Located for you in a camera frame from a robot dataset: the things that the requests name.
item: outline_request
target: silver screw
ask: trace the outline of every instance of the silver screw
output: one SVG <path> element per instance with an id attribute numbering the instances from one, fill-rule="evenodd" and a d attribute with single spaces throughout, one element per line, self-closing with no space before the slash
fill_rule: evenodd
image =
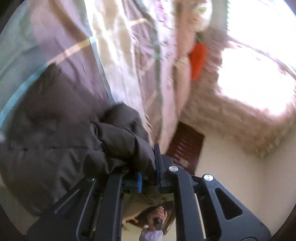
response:
<path id="1" fill-rule="evenodd" d="M 122 172 L 129 172 L 129 170 L 130 170 L 130 167 L 129 167 L 129 166 L 123 166 L 123 167 L 121 168 L 121 171 L 122 171 Z"/>
<path id="2" fill-rule="evenodd" d="M 208 182 L 213 181 L 214 177 L 211 174 L 204 175 L 204 179 Z"/>
<path id="3" fill-rule="evenodd" d="M 179 170 L 179 168 L 178 168 L 177 166 L 170 166 L 168 169 L 169 169 L 171 172 L 176 172 L 176 171 Z"/>
<path id="4" fill-rule="evenodd" d="M 93 181 L 95 180 L 95 178 L 94 178 L 94 177 L 88 177 L 86 180 L 87 180 L 88 182 L 93 182 Z"/>

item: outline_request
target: sleeve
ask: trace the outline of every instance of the sleeve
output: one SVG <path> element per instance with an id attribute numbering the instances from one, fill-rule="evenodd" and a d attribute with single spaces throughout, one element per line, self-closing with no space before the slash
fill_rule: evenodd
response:
<path id="1" fill-rule="evenodd" d="M 162 230 L 142 229 L 139 241 L 161 241 L 163 237 Z"/>

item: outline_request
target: person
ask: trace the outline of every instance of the person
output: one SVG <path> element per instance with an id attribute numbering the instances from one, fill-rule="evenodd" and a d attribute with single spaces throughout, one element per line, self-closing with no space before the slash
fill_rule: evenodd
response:
<path id="1" fill-rule="evenodd" d="M 158 206 L 156 209 L 154 209 L 154 211 L 151 212 L 147 217 L 149 228 L 142 229 L 139 241 L 161 241 L 163 232 L 162 230 L 156 230 L 154 219 L 160 218 L 164 222 L 167 217 L 168 213 L 162 206 Z"/>

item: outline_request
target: bedsheet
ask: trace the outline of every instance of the bedsheet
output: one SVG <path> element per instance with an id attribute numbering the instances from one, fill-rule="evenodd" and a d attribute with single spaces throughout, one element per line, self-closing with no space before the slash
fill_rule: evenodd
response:
<path id="1" fill-rule="evenodd" d="M 174 1 L 25 0 L 5 22 L 0 33 L 1 133 L 26 90 L 55 62 L 97 98 L 102 112 L 115 102 L 135 108 L 151 144 L 159 142 L 165 152 L 177 124 Z M 4 208 L 17 216 L 17 201 L 6 199 Z M 25 233 L 28 225 L 12 219 Z"/>

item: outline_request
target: white wall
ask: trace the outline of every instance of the white wall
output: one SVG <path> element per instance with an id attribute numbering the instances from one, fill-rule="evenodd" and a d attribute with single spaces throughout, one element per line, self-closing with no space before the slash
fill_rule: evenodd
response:
<path id="1" fill-rule="evenodd" d="M 274 234 L 296 203 L 296 128 L 265 160 L 258 216 Z"/>
<path id="2" fill-rule="evenodd" d="M 227 0 L 212 0 L 213 13 L 210 26 L 216 29 L 227 28 Z"/>
<path id="3" fill-rule="evenodd" d="M 245 154 L 235 143 L 207 134 L 196 176 L 212 174 L 242 204 L 258 215 L 264 162 Z"/>

